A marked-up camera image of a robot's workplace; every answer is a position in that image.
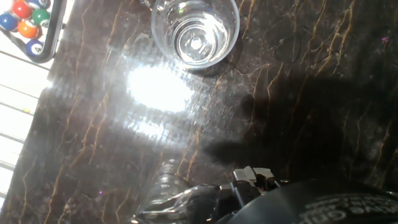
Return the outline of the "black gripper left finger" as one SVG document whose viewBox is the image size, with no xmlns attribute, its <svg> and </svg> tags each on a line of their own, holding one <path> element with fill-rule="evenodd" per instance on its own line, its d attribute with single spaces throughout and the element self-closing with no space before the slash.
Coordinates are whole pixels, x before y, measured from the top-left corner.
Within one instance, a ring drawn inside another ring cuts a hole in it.
<svg viewBox="0 0 398 224">
<path fill-rule="evenodd" d="M 186 205 L 189 223 L 228 223 L 249 202 L 281 187 L 270 169 L 250 167 L 233 171 L 232 182 L 197 185 Z"/>
</svg>

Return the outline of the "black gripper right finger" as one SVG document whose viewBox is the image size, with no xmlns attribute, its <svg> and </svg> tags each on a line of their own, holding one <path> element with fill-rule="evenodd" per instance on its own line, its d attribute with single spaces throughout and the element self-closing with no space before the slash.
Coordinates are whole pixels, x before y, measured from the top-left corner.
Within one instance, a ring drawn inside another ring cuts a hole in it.
<svg viewBox="0 0 398 224">
<path fill-rule="evenodd" d="M 228 223 L 397 223 L 397 194 L 359 182 L 315 179 L 281 187 L 249 202 Z"/>
</svg>

